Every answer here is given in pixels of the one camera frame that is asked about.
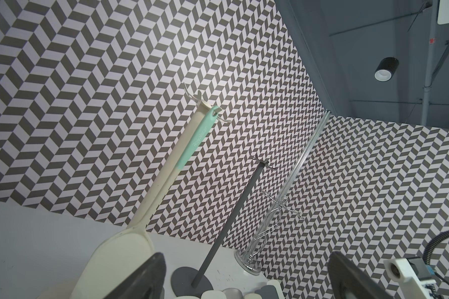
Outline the cream turner mint handle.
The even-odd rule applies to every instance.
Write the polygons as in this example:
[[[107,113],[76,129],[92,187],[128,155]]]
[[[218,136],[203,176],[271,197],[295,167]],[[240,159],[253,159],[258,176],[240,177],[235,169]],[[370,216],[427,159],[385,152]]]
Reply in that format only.
[[[263,299],[262,296],[260,294],[256,294],[256,293],[250,293],[250,294],[246,294],[243,299]]]

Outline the cream spoon brown handle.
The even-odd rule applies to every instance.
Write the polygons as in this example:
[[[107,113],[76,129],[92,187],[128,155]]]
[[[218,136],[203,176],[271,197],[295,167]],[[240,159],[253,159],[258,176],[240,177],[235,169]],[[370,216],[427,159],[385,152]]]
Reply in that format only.
[[[226,294],[220,290],[208,290],[205,291],[201,299],[227,299]]]

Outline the cream slotted turner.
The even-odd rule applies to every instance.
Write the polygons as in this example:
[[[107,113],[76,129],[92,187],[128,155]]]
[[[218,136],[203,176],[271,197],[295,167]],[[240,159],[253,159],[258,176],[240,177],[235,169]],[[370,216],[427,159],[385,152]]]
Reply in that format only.
[[[104,241],[92,254],[70,297],[103,299],[126,279],[136,256],[130,249],[132,233],[125,229]]]

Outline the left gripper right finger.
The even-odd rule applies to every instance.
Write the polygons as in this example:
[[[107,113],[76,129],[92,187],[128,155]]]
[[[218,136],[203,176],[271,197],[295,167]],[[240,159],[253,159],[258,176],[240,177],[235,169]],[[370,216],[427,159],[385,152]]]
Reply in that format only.
[[[339,251],[330,255],[328,275],[336,299],[392,299],[390,294]]]

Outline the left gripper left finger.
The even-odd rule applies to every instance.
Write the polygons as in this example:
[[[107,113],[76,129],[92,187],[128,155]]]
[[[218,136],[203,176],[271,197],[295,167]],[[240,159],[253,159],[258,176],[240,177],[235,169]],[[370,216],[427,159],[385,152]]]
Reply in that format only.
[[[157,252],[113,289],[105,299],[163,299],[166,272],[165,257],[161,252]]]

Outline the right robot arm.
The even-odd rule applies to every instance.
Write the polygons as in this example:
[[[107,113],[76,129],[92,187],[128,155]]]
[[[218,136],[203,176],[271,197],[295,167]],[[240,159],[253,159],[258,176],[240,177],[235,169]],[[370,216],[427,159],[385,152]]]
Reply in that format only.
[[[427,266],[430,266],[431,263],[431,257],[432,254],[434,252],[434,250],[436,249],[436,247],[441,244],[444,240],[449,239],[449,230],[445,231],[445,232],[441,232],[439,235],[435,236],[425,247],[422,259],[424,261],[424,263]],[[441,280],[442,282],[444,282],[445,284],[447,284],[449,286],[449,281],[446,280],[442,275],[440,275],[438,272],[434,271],[434,275]]]

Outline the cream spatula wooden handle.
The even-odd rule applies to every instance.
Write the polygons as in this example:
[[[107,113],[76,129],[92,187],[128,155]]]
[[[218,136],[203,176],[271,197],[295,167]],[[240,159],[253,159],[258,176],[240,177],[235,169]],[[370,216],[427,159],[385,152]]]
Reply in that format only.
[[[279,299],[285,299],[283,289],[281,288],[281,282],[279,280],[269,280],[267,285],[271,285],[276,289]]]

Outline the grey turner mint handle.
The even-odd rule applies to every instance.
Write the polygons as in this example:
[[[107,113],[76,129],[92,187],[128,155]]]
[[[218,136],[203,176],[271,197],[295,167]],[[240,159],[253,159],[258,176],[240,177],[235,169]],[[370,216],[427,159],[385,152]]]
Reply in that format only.
[[[278,291],[276,290],[274,285],[264,285],[254,292],[262,299],[279,299]]]

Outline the cream utensil rack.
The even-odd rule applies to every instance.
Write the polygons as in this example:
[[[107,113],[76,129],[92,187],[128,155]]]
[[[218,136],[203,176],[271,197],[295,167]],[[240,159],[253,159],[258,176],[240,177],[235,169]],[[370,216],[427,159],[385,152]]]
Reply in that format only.
[[[221,108],[208,103],[200,91],[191,93],[186,85],[185,94],[196,103],[197,110],[127,226],[133,237],[133,245],[130,249],[136,256],[135,260],[130,263],[132,269],[126,273],[127,277],[156,253],[152,241],[146,233],[146,227],[151,217],[215,122],[217,120],[224,122],[224,119],[219,116]]]

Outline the cream spatula light wood handle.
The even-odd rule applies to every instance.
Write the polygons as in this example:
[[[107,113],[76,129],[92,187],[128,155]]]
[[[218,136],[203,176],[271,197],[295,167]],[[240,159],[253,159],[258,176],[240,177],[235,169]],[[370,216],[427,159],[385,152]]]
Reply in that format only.
[[[180,297],[176,297],[175,299],[200,299],[200,298],[195,297],[195,296],[180,296]]]

